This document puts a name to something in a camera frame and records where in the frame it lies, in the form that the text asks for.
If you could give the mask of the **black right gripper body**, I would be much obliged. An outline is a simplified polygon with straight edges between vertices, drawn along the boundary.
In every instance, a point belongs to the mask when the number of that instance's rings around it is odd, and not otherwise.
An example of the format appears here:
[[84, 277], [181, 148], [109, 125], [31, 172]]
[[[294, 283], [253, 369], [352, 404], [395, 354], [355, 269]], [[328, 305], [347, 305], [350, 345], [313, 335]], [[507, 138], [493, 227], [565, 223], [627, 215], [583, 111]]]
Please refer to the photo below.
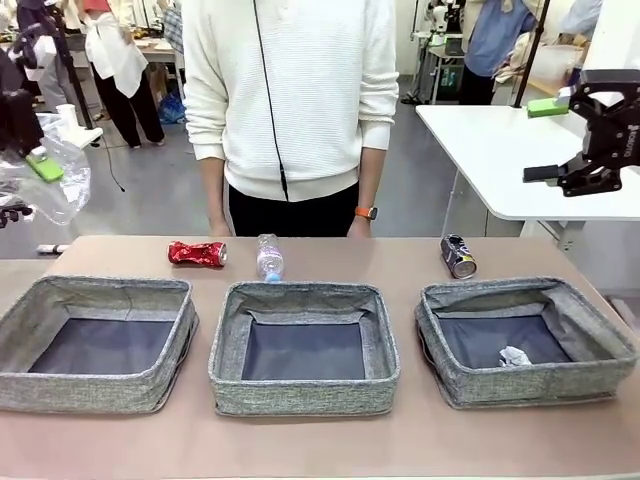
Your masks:
[[640, 167], [640, 112], [618, 112], [588, 120], [582, 153], [606, 168]]

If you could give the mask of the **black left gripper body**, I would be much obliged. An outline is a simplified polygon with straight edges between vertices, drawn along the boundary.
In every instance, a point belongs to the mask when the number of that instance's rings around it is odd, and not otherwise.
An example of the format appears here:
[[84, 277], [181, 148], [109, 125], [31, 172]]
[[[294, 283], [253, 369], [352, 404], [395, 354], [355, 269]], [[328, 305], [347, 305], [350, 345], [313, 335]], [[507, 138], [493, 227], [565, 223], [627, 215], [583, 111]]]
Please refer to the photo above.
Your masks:
[[23, 89], [0, 92], [0, 151], [28, 155], [40, 146], [44, 134], [32, 101]]

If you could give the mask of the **clear plastic cup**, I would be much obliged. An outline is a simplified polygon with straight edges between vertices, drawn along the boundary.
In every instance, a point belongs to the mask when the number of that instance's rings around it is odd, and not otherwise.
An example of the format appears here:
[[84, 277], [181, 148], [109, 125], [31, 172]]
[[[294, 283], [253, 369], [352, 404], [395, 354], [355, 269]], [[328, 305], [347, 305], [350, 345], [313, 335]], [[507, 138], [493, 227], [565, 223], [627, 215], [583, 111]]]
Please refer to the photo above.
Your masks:
[[33, 213], [49, 221], [70, 223], [90, 198], [91, 168], [84, 149], [62, 142], [52, 134], [62, 126], [60, 116], [38, 113], [44, 137], [30, 154], [47, 154], [64, 170], [59, 181], [43, 181], [27, 164], [25, 158], [9, 152], [0, 153], [0, 206], [23, 202]]

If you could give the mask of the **crushed dark Pepsi can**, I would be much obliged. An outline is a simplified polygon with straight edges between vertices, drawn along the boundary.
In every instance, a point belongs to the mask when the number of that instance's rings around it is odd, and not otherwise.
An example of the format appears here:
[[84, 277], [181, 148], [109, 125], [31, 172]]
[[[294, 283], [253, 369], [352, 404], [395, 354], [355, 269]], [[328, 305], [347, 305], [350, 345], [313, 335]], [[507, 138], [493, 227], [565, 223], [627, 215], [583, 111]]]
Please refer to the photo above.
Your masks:
[[477, 271], [477, 263], [465, 242], [457, 234], [447, 234], [440, 241], [441, 255], [453, 278], [466, 280]]

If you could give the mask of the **crushed red can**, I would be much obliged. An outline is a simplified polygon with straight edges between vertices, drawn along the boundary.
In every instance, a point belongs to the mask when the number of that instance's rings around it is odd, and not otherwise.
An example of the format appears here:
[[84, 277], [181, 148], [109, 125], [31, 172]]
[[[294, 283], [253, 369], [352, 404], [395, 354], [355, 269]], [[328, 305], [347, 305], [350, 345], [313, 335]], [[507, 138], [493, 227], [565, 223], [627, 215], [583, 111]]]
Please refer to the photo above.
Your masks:
[[173, 241], [168, 245], [167, 256], [172, 264], [195, 264], [208, 268], [223, 268], [228, 258], [224, 242], [186, 244]]

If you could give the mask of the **white paper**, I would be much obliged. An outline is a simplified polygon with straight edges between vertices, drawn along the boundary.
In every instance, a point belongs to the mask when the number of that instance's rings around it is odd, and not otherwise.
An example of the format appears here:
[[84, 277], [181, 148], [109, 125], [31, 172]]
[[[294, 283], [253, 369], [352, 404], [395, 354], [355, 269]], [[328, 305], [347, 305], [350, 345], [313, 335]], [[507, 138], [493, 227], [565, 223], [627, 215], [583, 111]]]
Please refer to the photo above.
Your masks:
[[499, 364], [501, 367], [521, 367], [532, 364], [528, 355], [516, 347], [507, 345], [500, 352]]

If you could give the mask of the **clear plastic bottle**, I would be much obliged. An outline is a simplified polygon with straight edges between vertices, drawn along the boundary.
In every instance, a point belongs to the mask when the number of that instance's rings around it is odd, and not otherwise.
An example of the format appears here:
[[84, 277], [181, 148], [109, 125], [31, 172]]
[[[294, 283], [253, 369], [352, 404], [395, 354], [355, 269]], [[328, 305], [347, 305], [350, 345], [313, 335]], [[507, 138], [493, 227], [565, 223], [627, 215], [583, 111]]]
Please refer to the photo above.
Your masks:
[[278, 237], [262, 234], [258, 237], [257, 271], [266, 282], [278, 282], [284, 274], [284, 259], [279, 248]]

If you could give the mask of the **bystander in grey clothes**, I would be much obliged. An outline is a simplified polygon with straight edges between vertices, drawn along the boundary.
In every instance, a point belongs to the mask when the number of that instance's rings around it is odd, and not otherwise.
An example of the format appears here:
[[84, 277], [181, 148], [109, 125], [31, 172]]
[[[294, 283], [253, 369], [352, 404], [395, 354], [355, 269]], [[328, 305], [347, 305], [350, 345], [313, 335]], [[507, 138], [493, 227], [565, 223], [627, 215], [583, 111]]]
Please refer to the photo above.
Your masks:
[[60, 105], [74, 103], [73, 87], [61, 57], [63, 46], [57, 21], [60, 5], [61, 0], [17, 0], [16, 7], [20, 31], [39, 23], [45, 29], [45, 35], [53, 39], [56, 55], [37, 81], [45, 104], [53, 113], [57, 112]]

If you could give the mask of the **white paper cup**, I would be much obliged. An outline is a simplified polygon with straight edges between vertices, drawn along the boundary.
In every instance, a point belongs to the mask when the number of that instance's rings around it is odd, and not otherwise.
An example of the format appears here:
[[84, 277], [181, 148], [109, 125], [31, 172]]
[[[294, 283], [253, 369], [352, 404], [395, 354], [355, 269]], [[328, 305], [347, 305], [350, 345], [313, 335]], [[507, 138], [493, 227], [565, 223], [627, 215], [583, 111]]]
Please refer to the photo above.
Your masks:
[[60, 104], [56, 107], [56, 110], [65, 129], [73, 131], [80, 127], [74, 104]]

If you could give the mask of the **bystander in blue shirt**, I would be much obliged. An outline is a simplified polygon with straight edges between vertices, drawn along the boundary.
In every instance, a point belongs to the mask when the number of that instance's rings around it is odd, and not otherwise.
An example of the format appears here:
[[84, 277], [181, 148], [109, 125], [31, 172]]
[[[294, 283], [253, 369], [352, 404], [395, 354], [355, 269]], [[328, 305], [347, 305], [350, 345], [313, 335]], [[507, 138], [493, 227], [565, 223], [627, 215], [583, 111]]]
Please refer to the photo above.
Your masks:
[[535, 0], [465, 0], [460, 105], [492, 103], [496, 74], [520, 35], [536, 25], [537, 9]]

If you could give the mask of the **bystander in light blue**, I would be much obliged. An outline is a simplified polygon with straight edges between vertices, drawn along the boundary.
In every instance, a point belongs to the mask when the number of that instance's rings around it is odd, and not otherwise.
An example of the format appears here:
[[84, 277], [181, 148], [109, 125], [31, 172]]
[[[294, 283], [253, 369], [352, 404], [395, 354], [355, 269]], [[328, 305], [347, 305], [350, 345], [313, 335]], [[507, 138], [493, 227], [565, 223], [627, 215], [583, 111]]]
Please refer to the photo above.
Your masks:
[[582, 35], [591, 39], [600, 16], [602, 2], [603, 0], [574, 0], [561, 21], [560, 33]]

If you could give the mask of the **bystander in white shirt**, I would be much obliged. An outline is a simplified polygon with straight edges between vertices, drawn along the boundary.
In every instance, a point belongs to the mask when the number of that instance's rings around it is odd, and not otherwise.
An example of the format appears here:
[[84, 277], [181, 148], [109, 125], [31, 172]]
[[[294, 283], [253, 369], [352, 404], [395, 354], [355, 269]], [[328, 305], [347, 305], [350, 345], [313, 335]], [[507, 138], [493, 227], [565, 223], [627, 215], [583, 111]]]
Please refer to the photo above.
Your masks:
[[131, 148], [146, 139], [164, 143], [154, 98], [146, 76], [147, 59], [132, 34], [133, 0], [74, 0], [86, 27], [85, 52], [94, 82], [110, 119]]

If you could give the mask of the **small white background robot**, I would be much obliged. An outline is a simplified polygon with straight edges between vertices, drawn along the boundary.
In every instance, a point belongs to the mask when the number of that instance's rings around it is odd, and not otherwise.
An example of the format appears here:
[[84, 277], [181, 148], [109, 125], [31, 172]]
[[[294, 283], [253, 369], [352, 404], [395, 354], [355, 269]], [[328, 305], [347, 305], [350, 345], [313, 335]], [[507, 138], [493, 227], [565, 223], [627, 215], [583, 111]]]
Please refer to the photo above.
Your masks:
[[430, 46], [462, 38], [465, 4], [466, 0], [426, 0], [422, 30]]

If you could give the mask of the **grey fabric basket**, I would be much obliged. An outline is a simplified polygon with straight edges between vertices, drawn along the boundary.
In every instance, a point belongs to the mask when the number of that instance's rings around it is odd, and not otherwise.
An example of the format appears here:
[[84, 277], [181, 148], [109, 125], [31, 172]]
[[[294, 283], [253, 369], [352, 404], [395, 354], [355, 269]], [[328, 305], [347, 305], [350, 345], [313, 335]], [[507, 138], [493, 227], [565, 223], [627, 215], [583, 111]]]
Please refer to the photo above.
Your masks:
[[233, 284], [208, 360], [216, 410], [236, 417], [385, 414], [400, 372], [381, 292], [353, 283]]
[[[631, 338], [555, 277], [433, 284], [415, 319], [440, 392], [458, 409], [608, 400], [638, 360]], [[507, 345], [532, 364], [501, 367]]]
[[45, 276], [0, 316], [0, 410], [150, 414], [199, 318], [183, 280]]

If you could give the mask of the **person in white sweater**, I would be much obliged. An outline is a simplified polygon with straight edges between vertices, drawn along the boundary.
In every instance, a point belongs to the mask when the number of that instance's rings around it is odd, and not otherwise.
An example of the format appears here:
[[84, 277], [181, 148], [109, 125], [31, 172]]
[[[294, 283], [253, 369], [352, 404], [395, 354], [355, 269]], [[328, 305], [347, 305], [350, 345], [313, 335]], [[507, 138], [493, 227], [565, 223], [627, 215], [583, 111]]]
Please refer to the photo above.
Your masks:
[[197, 159], [261, 199], [357, 182], [398, 96], [394, 0], [182, 0], [187, 131]]

